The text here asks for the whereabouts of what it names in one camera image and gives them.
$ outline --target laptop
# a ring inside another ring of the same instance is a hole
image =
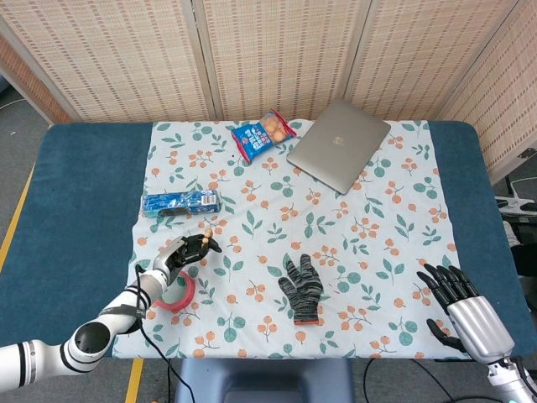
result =
[[[337,99],[287,154],[287,161],[345,194],[389,130],[384,121]]]

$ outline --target bamboo screen panel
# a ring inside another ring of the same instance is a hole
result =
[[[476,128],[488,169],[537,139],[537,2],[524,1],[516,13],[441,115]]]
[[[39,78],[28,68],[18,53],[0,36],[0,65],[13,74],[13,79],[26,93],[32,94],[35,104],[54,123],[71,121]]]
[[[2,0],[0,12],[82,120],[208,118],[179,0]]]
[[[512,6],[512,0],[379,2],[346,98],[380,118],[431,118]]]
[[[205,0],[225,119],[316,118],[347,82],[369,1]]]

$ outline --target yellow floor stripe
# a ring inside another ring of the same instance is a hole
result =
[[[26,185],[24,185],[23,194],[20,195],[20,198],[18,199],[18,204],[17,204],[17,207],[15,208],[15,213],[13,214],[13,218],[11,219],[11,222],[9,223],[8,231],[6,232],[6,238],[3,239],[2,247],[0,247],[0,273],[2,273],[3,262],[6,261],[6,257],[8,256],[9,245],[11,245],[11,241],[13,240],[13,235],[15,234],[15,228],[17,227],[18,219],[20,218],[20,212],[23,210],[24,201],[26,200],[26,195],[28,194],[28,188],[30,187],[30,181],[32,180],[32,175],[34,174],[34,167],[35,165],[32,166],[30,175],[28,176],[28,179],[26,180]]]
[[[134,359],[131,368],[131,377],[128,380],[127,395],[125,403],[136,403],[138,397],[138,387],[142,378],[143,359]]]

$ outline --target tablecloth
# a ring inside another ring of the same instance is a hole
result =
[[[340,195],[285,161],[299,136],[247,165],[230,129],[245,122],[156,123],[144,194],[216,189],[223,208],[208,216],[146,218],[133,227],[133,266],[171,239],[211,228],[222,254],[185,268],[196,296],[179,312],[154,307],[145,328],[168,356],[321,358],[460,354],[425,325],[451,324],[415,272],[425,261],[458,264],[449,212],[426,121],[388,122],[391,130],[352,189]],[[278,287],[288,259],[312,256],[325,292],[318,327],[296,327]],[[113,355],[157,356],[134,333]]]

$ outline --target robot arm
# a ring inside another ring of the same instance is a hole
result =
[[[487,298],[458,268],[449,269],[426,264],[432,276],[418,272],[444,312],[450,318],[459,338],[446,336],[432,319],[427,325],[440,343],[468,353],[488,366],[488,380],[504,402],[537,401],[537,385],[519,359],[512,358],[514,341]]]
[[[183,267],[202,259],[209,249],[221,252],[211,233],[175,239],[139,276],[99,313],[78,327],[66,342],[49,346],[39,340],[0,348],[0,393],[58,375],[91,372],[117,334],[138,330],[138,319],[162,296]]]

